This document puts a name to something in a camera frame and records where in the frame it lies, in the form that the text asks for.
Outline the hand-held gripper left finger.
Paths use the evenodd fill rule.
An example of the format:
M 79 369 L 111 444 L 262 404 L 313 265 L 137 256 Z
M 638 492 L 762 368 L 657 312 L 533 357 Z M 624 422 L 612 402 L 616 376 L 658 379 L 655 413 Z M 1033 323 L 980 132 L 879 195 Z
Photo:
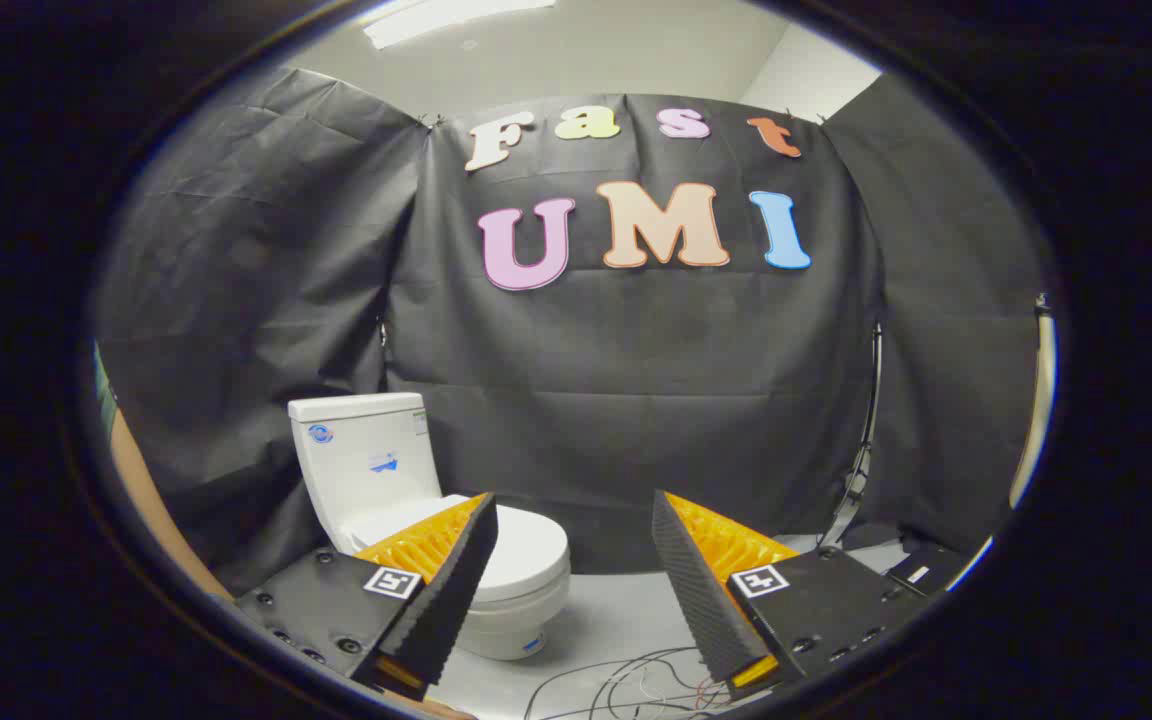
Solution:
M 306 553 L 236 607 L 306 661 L 420 702 L 442 679 L 498 530 L 493 493 L 467 498 L 357 553 Z

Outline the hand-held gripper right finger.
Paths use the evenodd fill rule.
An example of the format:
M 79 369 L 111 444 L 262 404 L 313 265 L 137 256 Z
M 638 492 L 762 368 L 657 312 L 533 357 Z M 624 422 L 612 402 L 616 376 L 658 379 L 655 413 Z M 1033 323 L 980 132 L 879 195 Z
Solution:
M 669 492 L 655 492 L 652 539 L 710 679 L 733 700 L 832 673 L 927 606 L 842 550 L 791 551 Z

